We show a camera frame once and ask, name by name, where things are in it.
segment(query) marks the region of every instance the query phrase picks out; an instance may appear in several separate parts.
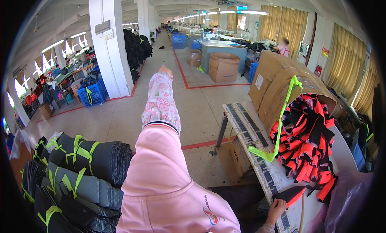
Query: jacket logo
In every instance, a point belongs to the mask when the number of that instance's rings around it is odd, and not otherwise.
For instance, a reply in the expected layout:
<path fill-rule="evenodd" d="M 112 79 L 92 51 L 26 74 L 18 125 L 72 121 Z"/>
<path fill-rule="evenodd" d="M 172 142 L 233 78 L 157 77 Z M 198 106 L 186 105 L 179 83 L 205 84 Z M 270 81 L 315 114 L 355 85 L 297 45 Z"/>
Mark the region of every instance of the jacket logo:
<path fill-rule="evenodd" d="M 205 207 L 202 208 L 204 213 L 206 214 L 206 216 L 209 218 L 210 220 L 210 223 L 212 225 L 215 225 L 219 222 L 219 218 L 217 216 L 215 216 L 214 214 L 212 214 L 212 212 L 210 212 L 209 210 L 207 210 Z"/>

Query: gray table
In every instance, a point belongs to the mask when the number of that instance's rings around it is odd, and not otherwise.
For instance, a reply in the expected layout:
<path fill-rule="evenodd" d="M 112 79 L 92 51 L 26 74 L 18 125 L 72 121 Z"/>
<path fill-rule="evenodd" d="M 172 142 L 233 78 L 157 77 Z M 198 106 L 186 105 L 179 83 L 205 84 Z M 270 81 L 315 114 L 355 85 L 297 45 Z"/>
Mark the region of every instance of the gray table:
<path fill-rule="evenodd" d="M 237 55 L 240 58 L 239 62 L 239 73 L 243 73 L 245 65 L 245 57 L 247 55 L 247 49 L 240 45 L 228 45 L 225 43 L 219 42 L 204 42 L 202 43 L 202 59 L 201 66 L 205 73 L 209 72 L 209 58 L 210 53 L 213 52 L 223 52 L 231 53 Z"/>

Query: red floor line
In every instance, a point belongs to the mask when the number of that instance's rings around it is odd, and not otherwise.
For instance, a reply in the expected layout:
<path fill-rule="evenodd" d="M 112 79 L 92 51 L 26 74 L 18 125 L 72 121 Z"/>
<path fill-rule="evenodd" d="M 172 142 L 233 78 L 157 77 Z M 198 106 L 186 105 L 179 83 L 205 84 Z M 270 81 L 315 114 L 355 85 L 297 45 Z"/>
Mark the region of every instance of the red floor line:
<path fill-rule="evenodd" d="M 224 138 L 221 140 L 222 143 L 228 142 L 228 141 L 229 141 L 228 138 Z M 182 150 L 196 149 L 196 148 L 207 147 L 207 146 L 211 146 L 211 145 L 215 145 L 215 144 L 216 144 L 216 140 L 213 140 L 213 141 L 208 141 L 208 142 L 199 143 L 199 144 L 191 144 L 191 145 L 182 146 L 181 149 Z"/>
<path fill-rule="evenodd" d="M 141 75 L 142 69 L 143 69 L 143 67 L 144 67 L 144 65 L 145 65 L 145 62 L 146 62 L 146 60 L 144 60 L 144 63 L 142 64 L 142 67 L 141 67 L 141 70 L 139 70 L 138 76 Z M 118 98 L 108 99 L 108 100 L 105 100 L 105 102 L 106 102 L 106 101 L 115 101 L 115 100 L 119 100 L 119 99 L 123 99 L 123 98 L 133 97 L 134 91 L 135 91 L 136 86 L 137 86 L 137 83 L 138 83 L 138 80 L 137 80 L 137 81 L 135 82 L 135 84 L 134 84 L 134 87 L 133 87 L 133 90 L 132 90 L 132 92 L 131 92 L 131 95 L 123 96 L 123 97 L 120 97 L 120 98 L 118 97 Z M 64 114 L 64 113 L 67 113 L 67 112 L 70 112 L 70 111 L 74 111 L 74 110 L 77 110 L 77 109 L 80 109 L 80 108 L 84 108 L 84 107 L 85 107 L 85 106 L 80 106 L 80 107 L 77 107 L 77 108 L 74 108 L 74 109 L 71 109 L 71 110 L 68 110 L 68 111 L 64 111 L 64 112 L 55 114 L 55 115 L 53 115 L 52 117 L 57 116 L 57 115 L 60 115 L 60 114 Z"/>
<path fill-rule="evenodd" d="M 180 65 L 180 61 L 178 60 L 176 51 L 175 51 L 174 49 L 173 49 L 173 52 L 174 52 L 174 56 L 176 57 L 176 61 L 177 61 L 177 64 L 178 64 L 178 68 L 180 69 L 180 73 L 181 73 L 181 76 L 182 76 L 182 80 L 184 81 L 184 84 L 185 84 L 186 89 L 198 89 L 198 88 L 208 88 L 208 87 L 218 87 L 218 86 L 249 86 L 249 85 L 250 85 L 250 83 L 245 83 L 245 84 L 226 84 L 226 85 L 194 86 L 194 87 L 189 87 L 189 86 L 188 86 L 188 83 L 187 83 L 187 81 L 186 81 L 186 79 L 185 79 L 184 72 L 182 71 L 182 68 L 181 68 L 181 65 Z"/>

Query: white table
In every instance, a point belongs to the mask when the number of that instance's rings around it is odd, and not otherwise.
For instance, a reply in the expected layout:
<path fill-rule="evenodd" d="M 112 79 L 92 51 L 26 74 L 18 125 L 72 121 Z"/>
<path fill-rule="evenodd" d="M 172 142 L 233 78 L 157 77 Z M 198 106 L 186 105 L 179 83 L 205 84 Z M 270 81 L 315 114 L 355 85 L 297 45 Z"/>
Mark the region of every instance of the white table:
<path fill-rule="evenodd" d="M 307 185 L 306 182 L 294 183 L 292 177 L 287 178 L 285 168 L 281 163 L 274 159 L 272 163 L 256 156 L 248 151 L 250 145 L 264 150 L 273 152 L 274 145 L 268 137 L 261 119 L 259 118 L 252 101 L 244 101 L 240 103 L 230 103 L 222 105 L 224 116 L 220 126 L 219 136 L 217 138 L 214 152 L 217 153 L 217 147 L 220 147 L 221 140 L 224 136 L 224 131 L 228 121 L 233 126 L 240 142 L 242 143 L 245 152 L 247 152 L 257 178 L 262 186 L 268 202 L 271 202 L 272 195 L 278 194 L 299 185 Z M 335 134 L 334 143 L 331 148 L 332 155 L 330 160 L 333 163 L 334 173 L 339 170 L 358 170 L 352 157 L 350 148 L 347 146 L 343 136 L 339 130 L 333 126 L 330 130 Z M 311 196 L 306 197 L 309 190 L 305 192 L 304 199 L 304 216 L 302 232 L 308 232 L 311 229 L 313 219 L 321 210 L 323 203 L 316 200 L 317 192 L 313 192 Z M 293 233 L 300 231 L 300 221 L 302 218 L 302 198 L 291 205 L 282 216 L 276 221 L 277 230 L 279 232 Z"/>

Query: floral arm sleeve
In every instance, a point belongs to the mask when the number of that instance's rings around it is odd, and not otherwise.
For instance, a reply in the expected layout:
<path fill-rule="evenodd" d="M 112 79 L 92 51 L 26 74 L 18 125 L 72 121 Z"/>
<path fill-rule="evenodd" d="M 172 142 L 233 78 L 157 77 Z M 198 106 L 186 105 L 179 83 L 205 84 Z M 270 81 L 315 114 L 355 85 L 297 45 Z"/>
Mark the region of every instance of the floral arm sleeve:
<path fill-rule="evenodd" d="M 181 132 L 180 116 L 173 99 L 171 79 L 166 72 L 157 72 L 150 80 L 145 111 L 142 114 L 142 129 L 154 123 L 172 126 Z"/>

